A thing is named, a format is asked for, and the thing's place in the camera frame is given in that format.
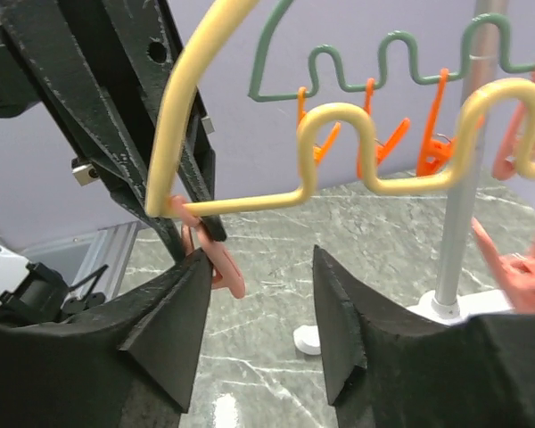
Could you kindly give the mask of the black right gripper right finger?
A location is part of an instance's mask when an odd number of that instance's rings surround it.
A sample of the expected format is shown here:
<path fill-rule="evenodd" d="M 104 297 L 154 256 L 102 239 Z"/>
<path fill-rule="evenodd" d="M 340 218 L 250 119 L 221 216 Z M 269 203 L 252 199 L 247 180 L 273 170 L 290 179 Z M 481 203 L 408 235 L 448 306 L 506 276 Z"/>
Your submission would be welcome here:
<path fill-rule="evenodd" d="M 535 427 L 535 315 L 446 326 L 360 282 L 322 248 L 313 286 L 341 427 Z"/>

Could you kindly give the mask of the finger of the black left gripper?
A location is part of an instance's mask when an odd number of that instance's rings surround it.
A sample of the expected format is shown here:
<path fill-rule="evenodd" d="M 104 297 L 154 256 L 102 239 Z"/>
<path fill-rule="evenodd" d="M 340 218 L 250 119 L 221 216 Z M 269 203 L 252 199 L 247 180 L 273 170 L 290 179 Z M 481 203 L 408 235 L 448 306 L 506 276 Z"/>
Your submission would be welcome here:
<path fill-rule="evenodd" d="M 187 64 L 173 69 L 183 44 L 167 2 L 105 1 L 103 9 L 117 38 L 115 63 L 126 77 L 111 98 L 128 132 L 128 164 L 139 175 L 110 178 L 107 187 L 163 242 L 180 242 L 173 217 L 185 204 L 171 193 L 174 179 L 181 179 L 193 202 L 214 197 L 215 153 L 198 79 Z"/>

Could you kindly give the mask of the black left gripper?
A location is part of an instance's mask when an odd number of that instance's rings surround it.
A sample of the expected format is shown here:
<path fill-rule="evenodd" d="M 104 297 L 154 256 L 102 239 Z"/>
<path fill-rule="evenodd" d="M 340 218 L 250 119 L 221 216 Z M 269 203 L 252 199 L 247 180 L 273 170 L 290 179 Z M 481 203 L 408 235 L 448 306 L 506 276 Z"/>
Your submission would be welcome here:
<path fill-rule="evenodd" d="M 154 1 L 147 8 L 138 1 L 0 1 L 0 119 L 22 114 L 41 95 L 111 198 L 180 261 L 185 251 L 173 221 L 144 212 L 158 105 L 171 69 L 161 18 Z"/>

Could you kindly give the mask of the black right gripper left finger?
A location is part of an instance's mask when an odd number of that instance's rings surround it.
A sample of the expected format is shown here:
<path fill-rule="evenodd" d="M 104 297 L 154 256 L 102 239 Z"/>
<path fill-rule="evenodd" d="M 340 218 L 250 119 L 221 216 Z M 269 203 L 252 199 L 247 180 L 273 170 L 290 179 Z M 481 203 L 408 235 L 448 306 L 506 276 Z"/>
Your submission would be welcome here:
<path fill-rule="evenodd" d="M 0 325 L 0 427 L 178 426 L 209 302 L 198 250 L 64 322 Z"/>

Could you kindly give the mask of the pink end clothespin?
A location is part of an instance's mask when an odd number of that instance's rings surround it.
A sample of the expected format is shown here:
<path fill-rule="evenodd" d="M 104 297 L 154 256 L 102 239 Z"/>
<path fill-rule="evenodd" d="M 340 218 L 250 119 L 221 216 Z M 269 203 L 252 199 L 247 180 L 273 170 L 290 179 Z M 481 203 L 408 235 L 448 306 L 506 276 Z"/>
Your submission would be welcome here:
<path fill-rule="evenodd" d="M 192 232 L 195 232 L 201 249 L 204 251 L 213 266 L 212 286 L 213 290 L 227 288 L 236 299 L 244 297 L 246 287 L 243 275 L 236 266 L 226 246 L 215 241 L 201 218 L 193 216 L 185 206 L 186 200 L 181 195 L 170 198 L 170 207 L 182 220 L 181 238 L 186 254 L 191 254 L 195 248 Z"/>

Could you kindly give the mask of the yellow clip hanger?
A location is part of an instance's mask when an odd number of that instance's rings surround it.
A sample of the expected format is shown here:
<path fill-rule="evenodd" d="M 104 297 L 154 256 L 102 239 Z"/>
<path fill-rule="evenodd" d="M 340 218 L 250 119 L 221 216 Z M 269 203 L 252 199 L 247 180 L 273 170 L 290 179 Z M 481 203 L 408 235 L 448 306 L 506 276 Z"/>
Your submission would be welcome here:
<path fill-rule="evenodd" d="M 174 70 L 187 64 L 197 85 L 210 63 L 255 8 L 254 1 L 216 1 L 206 12 L 177 59 Z M 297 130 L 300 186 L 289 193 L 276 193 L 239 199 L 187 203 L 196 217 L 227 213 L 272 210 L 299 205 L 307 201 L 317 189 L 316 164 L 312 149 L 318 130 L 332 120 L 350 123 L 358 132 L 363 182 L 373 193 L 402 195 L 450 188 L 458 183 L 471 164 L 476 142 L 476 125 L 490 108 L 509 98 L 524 103 L 528 118 L 523 138 L 514 148 L 514 167 L 519 175 L 535 179 L 535 83 L 521 78 L 521 74 L 495 80 L 477 89 L 463 103 L 457 118 L 456 146 L 449 166 L 441 173 L 426 177 L 383 180 L 376 174 L 375 124 L 362 108 L 350 103 L 327 103 L 309 111 Z"/>

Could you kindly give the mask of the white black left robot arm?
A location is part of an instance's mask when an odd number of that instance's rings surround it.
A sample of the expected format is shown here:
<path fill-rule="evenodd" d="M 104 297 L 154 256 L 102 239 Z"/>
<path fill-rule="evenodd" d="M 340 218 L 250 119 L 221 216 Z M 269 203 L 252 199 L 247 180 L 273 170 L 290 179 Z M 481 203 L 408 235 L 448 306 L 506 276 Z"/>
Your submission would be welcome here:
<path fill-rule="evenodd" d="M 43 103 L 77 158 L 121 208 L 152 228 L 175 261 L 173 221 L 144 213 L 148 167 L 166 81 L 183 43 L 168 1 L 0 1 L 0 119 Z M 198 90 L 180 177 L 195 202 L 214 199 L 215 153 Z M 0 321 L 63 319 L 61 274 L 0 244 Z"/>

